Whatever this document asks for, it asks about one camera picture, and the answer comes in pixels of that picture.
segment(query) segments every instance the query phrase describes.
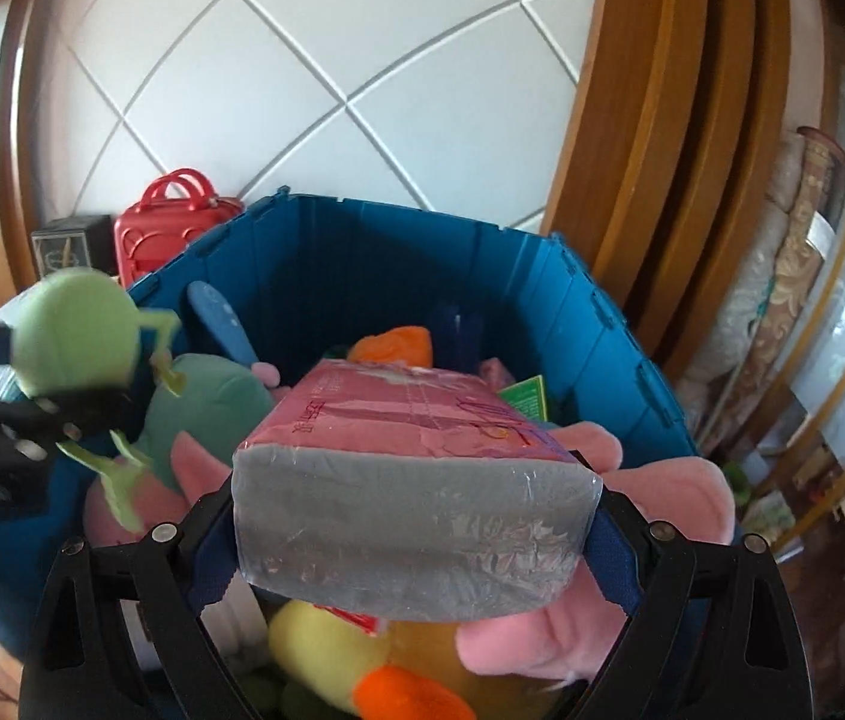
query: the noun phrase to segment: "white label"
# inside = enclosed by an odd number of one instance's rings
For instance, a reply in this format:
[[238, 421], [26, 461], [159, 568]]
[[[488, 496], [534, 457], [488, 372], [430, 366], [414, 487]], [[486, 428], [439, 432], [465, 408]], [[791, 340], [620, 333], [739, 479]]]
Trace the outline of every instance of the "white label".
[[827, 223], [822, 214], [816, 211], [812, 217], [812, 224], [809, 225], [809, 234], [805, 237], [809, 242], [809, 246], [822, 255], [822, 259], [829, 256], [829, 250], [832, 248], [833, 241], [836, 240], [835, 230], [832, 225]]

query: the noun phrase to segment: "green card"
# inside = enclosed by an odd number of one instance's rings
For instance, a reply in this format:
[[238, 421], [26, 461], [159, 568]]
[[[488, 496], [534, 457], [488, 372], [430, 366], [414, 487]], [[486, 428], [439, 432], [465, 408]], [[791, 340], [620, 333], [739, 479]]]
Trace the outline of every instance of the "green card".
[[540, 422], [549, 420], [549, 410], [545, 405], [545, 382], [541, 376], [507, 386], [497, 394], [521, 415]]

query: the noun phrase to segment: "orange fabric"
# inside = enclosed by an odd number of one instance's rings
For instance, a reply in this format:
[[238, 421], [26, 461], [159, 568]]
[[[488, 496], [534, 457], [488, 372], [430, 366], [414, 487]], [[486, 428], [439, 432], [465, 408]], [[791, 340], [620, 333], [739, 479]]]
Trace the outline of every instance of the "orange fabric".
[[398, 666], [363, 677], [352, 700], [363, 720], [476, 720], [469, 704], [451, 690]]
[[401, 362], [432, 367], [432, 339], [424, 327], [396, 327], [381, 336], [366, 336], [349, 350], [349, 362]]

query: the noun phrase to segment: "gray package bottom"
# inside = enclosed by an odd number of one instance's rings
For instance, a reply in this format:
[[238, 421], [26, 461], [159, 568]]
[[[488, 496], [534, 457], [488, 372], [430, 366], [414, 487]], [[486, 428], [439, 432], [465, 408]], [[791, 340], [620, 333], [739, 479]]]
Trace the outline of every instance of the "gray package bottom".
[[392, 620], [521, 613], [572, 579], [602, 480], [581, 464], [257, 445], [235, 457], [243, 576]]

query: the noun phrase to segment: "suitcase handle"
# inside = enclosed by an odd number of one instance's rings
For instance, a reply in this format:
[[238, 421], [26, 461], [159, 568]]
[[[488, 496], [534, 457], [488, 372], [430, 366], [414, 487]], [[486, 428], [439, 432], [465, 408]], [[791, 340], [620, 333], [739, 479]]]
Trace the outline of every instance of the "suitcase handle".
[[142, 193], [142, 199], [136, 205], [136, 213], [142, 213], [158, 202], [173, 202], [173, 199], [166, 196], [166, 189], [174, 185], [186, 192], [184, 199], [189, 200], [190, 211], [205, 210], [215, 205], [219, 197], [212, 182], [202, 173], [193, 167], [180, 167], [179, 170], [173, 170], [147, 186], [146, 191]]

